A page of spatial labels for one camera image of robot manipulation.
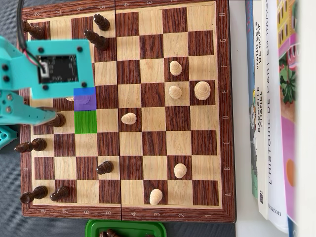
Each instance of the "pawn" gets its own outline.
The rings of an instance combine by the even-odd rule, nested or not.
[[[40,152],[46,148],[46,141],[42,138],[36,138],[32,142],[25,142],[17,145],[14,150],[19,153],[31,152],[32,150]]]
[[[174,176],[176,176],[178,179],[181,179],[183,176],[185,176],[187,173],[187,168],[184,164],[176,164],[174,167]]]
[[[101,51],[105,51],[109,47],[109,40],[93,31],[85,30],[84,36]]]
[[[27,192],[20,196],[20,201],[23,204],[29,204],[30,202],[34,201],[34,199],[42,199],[46,197],[48,194],[47,187],[45,186],[38,186],[34,188],[33,192]]]
[[[179,99],[182,95],[182,90],[179,87],[173,85],[169,88],[169,95],[173,99]]]
[[[136,122],[137,118],[134,113],[127,113],[121,118],[122,123],[132,125]]]
[[[66,186],[62,186],[57,191],[53,192],[50,196],[52,201],[58,201],[63,198],[67,198],[70,195],[70,189]]]
[[[101,31],[106,31],[110,27],[110,22],[105,17],[100,14],[95,14],[93,16],[94,22],[97,24]]]
[[[157,205],[162,199],[162,191],[159,189],[154,189],[150,193],[149,203],[151,205]]]
[[[211,87],[205,81],[200,81],[194,87],[194,94],[198,100],[206,100],[211,93]]]
[[[182,66],[177,61],[172,61],[170,63],[170,72],[174,76],[180,75],[182,72]]]
[[[113,171],[113,163],[111,161],[105,161],[97,167],[98,174],[107,174]]]

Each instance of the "green tray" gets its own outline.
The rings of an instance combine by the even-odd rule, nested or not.
[[[99,234],[107,229],[114,230],[122,237],[167,236],[165,227],[159,222],[91,220],[85,226],[85,237],[99,237]]]

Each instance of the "green square marker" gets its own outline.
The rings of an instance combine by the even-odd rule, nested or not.
[[[75,134],[97,133],[97,111],[75,111]]]

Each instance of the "captured chess piece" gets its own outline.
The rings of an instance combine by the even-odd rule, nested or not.
[[[110,22],[108,19],[101,16],[100,14],[95,14],[93,16],[93,20],[101,31],[106,31],[110,27]]]
[[[70,195],[70,189],[66,186],[60,187],[57,191],[53,192],[50,196],[52,201],[59,201],[60,199],[67,198]]]
[[[113,171],[113,163],[111,161],[105,161],[97,167],[98,174],[107,174]]]
[[[40,26],[31,26],[26,21],[22,21],[22,29],[24,33],[30,33],[30,35],[37,40],[44,38],[44,30]]]
[[[94,46],[104,51],[109,47],[109,40],[104,38],[103,36],[99,36],[97,33],[89,30],[84,31],[84,36],[92,43]]]
[[[20,201],[23,204],[29,204],[30,202],[34,201],[34,199],[42,199],[46,197],[48,194],[47,187],[45,186],[38,186],[34,188],[33,192],[27,192],[20,196]]]
[[[40,152],[46,148],[46,141],[42,138],[36,138],[32,142],[25,142],[17,145],[14,150],[19,153],[31,152],[32,150]]]

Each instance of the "chessboard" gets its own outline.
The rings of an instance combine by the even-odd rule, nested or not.
[[[110,22],[101,31],[99,13]],[[21,154],[21,193],[43,185],[49,195],[22,205],[24,216],[134,221],[236,221],[233,110],[228,1],[80,0],[23,9],[46,40],[84,39],[92,30],[109,40],[90,43],[95,108],[76,110],[66,98],[25,103],[53,107],[62,127],[22,125],[21,142],[43,138],[45,150]],[[182,66],[178,76],[169,64]],[[205,81],[211,93],[195,97]],[[173,99],[171,86],[181,88]],[[121,121],[134,113],[132,125]],[[111,161],[111,173],[98,165]],[[187,172],[176,178],[174,167]],[[61,186],[68,198],[49,196]],[[162,199],[151,205],[153,189]]]

